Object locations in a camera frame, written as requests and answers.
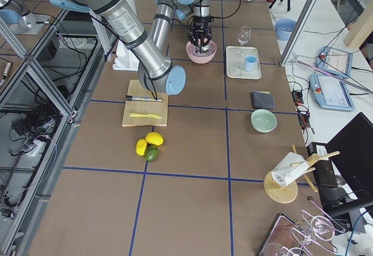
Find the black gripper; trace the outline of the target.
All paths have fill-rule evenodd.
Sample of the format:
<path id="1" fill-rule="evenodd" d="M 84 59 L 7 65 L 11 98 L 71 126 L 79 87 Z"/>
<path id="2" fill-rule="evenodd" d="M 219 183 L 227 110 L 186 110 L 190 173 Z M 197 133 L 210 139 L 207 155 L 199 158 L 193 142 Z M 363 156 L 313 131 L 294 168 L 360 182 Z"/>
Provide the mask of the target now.
<path id="1" fill-rule="evenodd" d="M 187 23 L 188 29 L 188 39 L 189 46 L 188 51 L 198 52 L 199 50 L 199 40 L 204 39 L 203 41 L 203 50 L 209 51 L 210 41 L 212 38 L 212 28 L 209 26 L 209 23 L 214 22 L 214 17 L 211 15 L 207 16 L 192 16 L 189 18 Z"/>
<path id="2" fill-rule="evenodd" d="M 159 101 L 158 95 L 156 92 L 150 91 L 151 96 L 149 97 L 150 101 Z"/>

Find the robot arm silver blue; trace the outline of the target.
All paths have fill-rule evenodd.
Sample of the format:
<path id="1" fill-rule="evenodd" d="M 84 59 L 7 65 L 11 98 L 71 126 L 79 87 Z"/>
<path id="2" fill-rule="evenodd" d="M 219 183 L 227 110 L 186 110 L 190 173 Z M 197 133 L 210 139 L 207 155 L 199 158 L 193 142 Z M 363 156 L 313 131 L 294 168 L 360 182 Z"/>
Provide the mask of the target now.
<path id="1" fill-rule="evenodd" d="M 121 38 L 124 46 L 141 62 L 140 84 L 154 93 L 179 94 L 186 81 L 184 68 L 173 65 L 148 36 L 126 0 L 50 0 L 56 7 L 75 12 L 93 11 L 102 16 Z"/>
<path id="2" fill-rule="evenodd" d="M 157 12 L 153 18 L 150 38 L 159 49 L 166 41 L 172 15 L 178 20 L 192 16 L 192 23 L 187 29 L 189 42 L 198 53 L 211 49 L 212 30 L 209 23 L 213 21 L 210 15 L 210 0 L 156 0 Z"/>

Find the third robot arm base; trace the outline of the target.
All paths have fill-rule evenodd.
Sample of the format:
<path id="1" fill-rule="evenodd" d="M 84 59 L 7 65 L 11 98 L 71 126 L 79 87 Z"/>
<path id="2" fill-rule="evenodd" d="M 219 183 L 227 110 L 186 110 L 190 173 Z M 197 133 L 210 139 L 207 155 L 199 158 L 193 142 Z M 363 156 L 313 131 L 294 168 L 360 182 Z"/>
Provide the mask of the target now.
<path id="1" fill-rule="evenodd" d="M 1 19 L 16 34 L 27 33 L 37 26 L 36 17 L 24 0 L 1 0 Z"/>

